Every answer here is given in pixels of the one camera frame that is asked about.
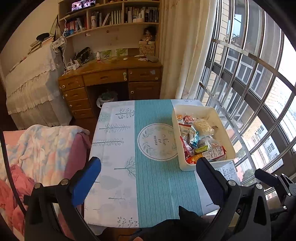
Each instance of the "wooden desk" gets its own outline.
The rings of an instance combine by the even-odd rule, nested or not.
[[[96,100],[106,90],[115,90],[118,100],[159,99],[161,63],[138,59],[92,60],[60,76],[59,87],[75,119],[97,117]]]

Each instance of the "snack bag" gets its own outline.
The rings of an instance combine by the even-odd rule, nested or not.
[[[218,146],[215,149],[211,149],[185,159],[188,164],[196,164],[197,160],[201,157],[205,157],[208,161],[220,161],[220,158],[226,158],[226,151],[223,146]]]
[[[195,119],[192,118],[191,115],[186,115],[186,116],[184,116],[184,117],[183,117],[183,120],[184,120],[184,123],[185,123],[186,125],[188,125],[188,124],[192,124],[192,123],[195,121]]]
[[[193,156],[194,155],[194,150],[189,145],[189,143],[187,142],[187,140],[185,138],[183,138],[183,137],[180,137],[180,139],[181,139],[182,144],[183,144],[185,159]]]
[[[205,119],[197,119],[193,122],[193,126],[200,136],[211,136],[215,133],[214,129]]]
[[[195,149],[197,148],[197,142],[198,142],[198,132],[194,129],[193,126],[191,126],[189,129],[189,143]]]
[[[179,123],[184,124],[182,115],[177,115],[177,120],[178,120]]]
[[[189,130],[191,126],[179,123],[179,128],[180,128],[181,136],[186,137],[186,140],[188,140]]]
[[[206,136],[206,137],[199,139],[198,143],[197,143],[198,148],[203,147],[203,146],[207,146],[208,150],[210,150],[210,149],[220,146],[220,143],[219,143],[219,141],[212,138],[211,136]]]

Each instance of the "small box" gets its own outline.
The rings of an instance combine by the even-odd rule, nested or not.
[[[152,55],[155,56],[155,46],[146,44],[146,45],[140,45],[139,47],[139,53],[146,55]]]

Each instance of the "tablecloth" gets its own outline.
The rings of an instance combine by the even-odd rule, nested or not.
[[[103,105],[90,153],[100,158],[102,170],[85,200],[88,224],[152,227],[178,218],[179,205],[199,215],[219,208],[196,171],[179,168],[171,122],[173,106],[178,104],[202,105],[198,100]],[[148,145],[153,140],[156,149]],[[232,162],[219,171],[239,184]]]

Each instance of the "white plastic tray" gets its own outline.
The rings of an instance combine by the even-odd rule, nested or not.
[[[210,162],[214,168],[222,167],[229,163],[236,157],[236,153],[228,137],[228,134],[216,112],[212,107],[196,106],[196,105],[176,105],[172,113],[172,122],[175,133],[175,140],[177,144],[179,166],[182,171],[193,171],[195,170],[195,164],[188,164],[185,160],[184,150],[182,141],[180,139],[181,133],[179,129],[179,124],[177,120],[177,115],[192,115],[193,118],[204,118],[211,126],[217,126],[218,129],[215,130],[214,139],[218,140],[221,145],[224,146],[226,150],[226,160],[225,161],[213,161]]]

